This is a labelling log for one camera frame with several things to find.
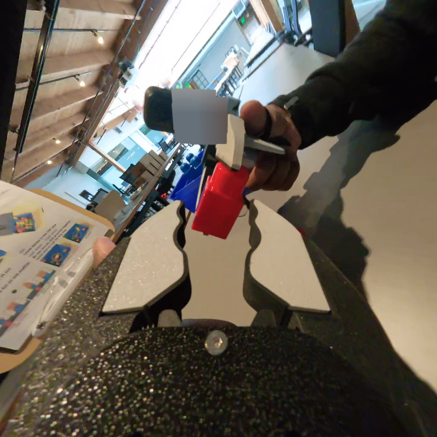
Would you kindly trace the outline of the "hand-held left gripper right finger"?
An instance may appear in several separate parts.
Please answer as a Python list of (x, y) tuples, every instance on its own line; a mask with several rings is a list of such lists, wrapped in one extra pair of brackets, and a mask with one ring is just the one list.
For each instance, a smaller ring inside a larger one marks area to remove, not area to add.
[(249, 208), (249, 245), (243, 288), (254, 309), (271, 302), (292, 310), (330, 312), (303, 236), (290, 222), (259, 200)]

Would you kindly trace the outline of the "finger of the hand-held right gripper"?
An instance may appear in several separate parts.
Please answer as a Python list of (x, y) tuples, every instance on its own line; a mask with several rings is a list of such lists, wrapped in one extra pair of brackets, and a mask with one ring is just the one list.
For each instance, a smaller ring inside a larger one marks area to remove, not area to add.
[(285, 155), (283, 146), (256, 139), (249, 135), (244, 135), (244, 160), (255, 161), (259, 152), (266, 152), (274, 155)]
[(245, 134), (243, 119), (228, 114), (226, 142), (216, 145), (216, 160), (229, 169), (238, 171), (243, 161)]

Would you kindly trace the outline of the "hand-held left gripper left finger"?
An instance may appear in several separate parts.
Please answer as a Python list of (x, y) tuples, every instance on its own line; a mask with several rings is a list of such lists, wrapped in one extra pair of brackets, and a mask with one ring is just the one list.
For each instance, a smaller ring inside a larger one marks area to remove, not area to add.
[(103, 314), (133, 313), (156, 303), (181, 311), (191, 298), (185, 246), (186, 213), (174, 201), (132, 233)]

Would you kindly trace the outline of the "red mega block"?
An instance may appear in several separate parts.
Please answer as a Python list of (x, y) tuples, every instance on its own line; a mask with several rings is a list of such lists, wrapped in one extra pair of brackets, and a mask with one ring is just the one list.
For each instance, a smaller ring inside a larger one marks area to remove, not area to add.
[(226, 239), (244, 205), (243, 191), (249, 171), (229, 169), (216, 164), (208, 176), (197, 206), (191, 229), (208, 236)]

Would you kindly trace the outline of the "blue plastic bin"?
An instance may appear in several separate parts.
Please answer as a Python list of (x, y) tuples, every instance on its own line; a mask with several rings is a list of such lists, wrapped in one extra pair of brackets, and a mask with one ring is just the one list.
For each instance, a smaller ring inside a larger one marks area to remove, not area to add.
[(186, 161), (181, 165), (182, 176), (176, 183), (170, 199), (182, 201), (185, 208), (195, 213), (198, 202), (198, 194), (204, 172), (204, 154), (212, 152), (212, 145), (207, 145), (197, 155), (189, 153)]

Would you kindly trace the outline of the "wooden clipboard with instruction sheet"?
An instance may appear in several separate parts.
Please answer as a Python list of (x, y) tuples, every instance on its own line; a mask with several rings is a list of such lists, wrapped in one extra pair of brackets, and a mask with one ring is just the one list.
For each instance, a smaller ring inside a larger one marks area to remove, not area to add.
[(93, 265), (107, 219), (44, 190), (0, 183), (0, 371), (20, 366)]

